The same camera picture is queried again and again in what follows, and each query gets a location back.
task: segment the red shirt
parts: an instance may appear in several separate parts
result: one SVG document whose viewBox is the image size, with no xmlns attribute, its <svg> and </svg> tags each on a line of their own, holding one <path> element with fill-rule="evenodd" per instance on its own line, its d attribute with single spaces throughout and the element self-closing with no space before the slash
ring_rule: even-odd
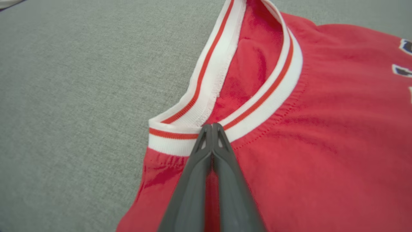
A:
<svg viewBox="0 0 412 232">
<path fill-rule="evenodd" d="M 412 231 L 412 43 L 227 0 L 187 93 L 149 121 L 117 228 L 156 231 L 205 123 L 223 125 L 268 231 Z M 219 231 L 217 177 L 205 231 Z"/>
</svg>

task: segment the red stripe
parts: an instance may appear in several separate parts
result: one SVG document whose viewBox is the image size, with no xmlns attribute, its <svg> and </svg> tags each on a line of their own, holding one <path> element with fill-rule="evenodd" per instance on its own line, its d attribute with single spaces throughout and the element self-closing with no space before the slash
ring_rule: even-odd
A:
<svg viewBox="0 0 412 232">
<path fill-rule="evenodd" d="M 230 11 L 231 11 L 232 6 L 233 6 L 233 1 L 234 0 L 231 0 L 229 8 L 226 11 L 225 17 L 223 18 L 222 24 L 220 25 L 218 34 L 216 35 L 215 40 L 213 41 L 212 46 L 210 47 L 210 49 L 209 49 L 209 51 L 206 55 L 205 61 L 204 61 L 203 66 L 202 66 L 202 69 L 200 70 L 199 78 L 197 79 L 196 91 L 194 92 L 194 96 L 193 96 L 192 100 L 190 100 L 189 104 L 187 104 L 178 113 L 176 113 L 175 115 L 171 116 L 168 119 L 163 120 L 162 123 L 170 124 L 170 123 L 178 120 L 181 116 L 183 116 L 186 112 L 188 112 L 190 110 L 190 108 L 192 108 L 194 106 L 194 104 L 196 103 L 197 98 L 199 97 L 199 93 L 200 93 L 200 85 L 202 83 L 204 74 L 206 72 L 206 67 L 209 63 L 210 57 L 212 56 L 213 50 L 216 47 L 216 44 L 218 43 L 220 37 L 222 36 L 223 29 L 225 28 L 227 18 L 229 17 Z"/>
<path fill-rule="evenodd" d="M 171 132 L 165 132 L 162 130 L 156 130 L 153 128 L 149 128 L 149 133 L 152 135 L 160 136 L 163 138 L 169 138 L 169 139 L 177 139 L 177 140 L 191 140 L 191 139 L 197 139 L 199 134 L 180 134 L 180 133 L 171 133 Z"/>
<path fill-rule="evenodd" d="M 286 62 L 285 65 L 283 66 L 283 69 L 281 73 L 279 74 L 278 78 L 273 82 L 273 84 L 270 86 L 268 91 L 255 103 L 252 105 L 251 108 L 247 109 L 243 114 L 239 115 L 237 118 L 235 118 L 233 121 L 230 123 L 226 124 L 223 129 L 227 130 L 231 128 L 232 126 L 236 125 L 238 122 L 242 121 L 245 117 L 247 117 L 249 114 L 251 114 L 254 110 L 256 110 L 262 103 L 275 91 L 275 89 L 279 86 L 280 82 L 283 80 L 285 77 L 286 72 L 289 69 L 290 63 L 292 61 L 292 56 L 293 56 L 293 44 L 292 44 L 292 36 L 290 36 L 290 49 L 288 56 L 286 57 Z"/>
</svg>

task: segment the gray fabric surface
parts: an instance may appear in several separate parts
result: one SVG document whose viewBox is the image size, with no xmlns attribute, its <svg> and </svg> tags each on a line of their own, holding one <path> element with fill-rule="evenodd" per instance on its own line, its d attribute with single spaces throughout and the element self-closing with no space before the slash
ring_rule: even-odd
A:
<svg viewBox="0 0 412 232">
<path fill-rule="evenodd" d="M 0 0 L 0 9 L 10 7 L 14 4 L 17 4 L 23 0 Z"/>
<path fill-rule="evenodd" d="M 224 0 L 27 0 L 0 12 L 0 231 L 114 231 L 147 121 L 179 101 Z M 277 0 L 412 38 L 410 0 Z"/>
</svg>

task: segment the jersey neckline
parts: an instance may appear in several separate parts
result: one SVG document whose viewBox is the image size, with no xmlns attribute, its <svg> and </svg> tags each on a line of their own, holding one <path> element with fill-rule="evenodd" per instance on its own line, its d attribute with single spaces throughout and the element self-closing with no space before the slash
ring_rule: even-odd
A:
<svg viewBox="0 0 412 232">
<path fill-rule="evenodd" d="M 278 9 L 269 0 L 262 3 L 281 24 L 282 49 L 274 70 L 256 94 L 218 122 L 229 142 L 245 136 L 274 114 L 295 88 L 302 71 L 302 51 L 296 38 Z M 246 0 L 226 0 L 186 93 L 176 105 L 149 120 L 149 148 L 169 155 L 190 155 L 222 89 L 237 49 L 245 10 Z"/>
</svg>

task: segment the red fabric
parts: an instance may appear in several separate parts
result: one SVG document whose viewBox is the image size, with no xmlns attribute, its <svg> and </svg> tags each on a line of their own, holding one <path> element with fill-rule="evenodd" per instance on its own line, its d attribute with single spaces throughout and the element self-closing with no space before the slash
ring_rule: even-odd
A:
<svg viewBox="0 0 412 232">
<path fill-rule="evenodd" d="M 262 7 L 248 1 L 241 38 L 251 39 L 241 40 L 208 123 L 249 99 L 279 56 L 267 52 L 280 51 L 279 25 L 251 5 Z M 412 79 L 391 69 L 412 70 L 412 56 L 395 36 L 283 16 L 303 52 L 299 82 L 271 118 L 232 142 L 267 230 L 412 231 Z M 147 150 L 117 231 L 157 230 L 186 160 Z M 205 231 L 215 232 L 216 178 L 207 183 Z"/>
</svg>

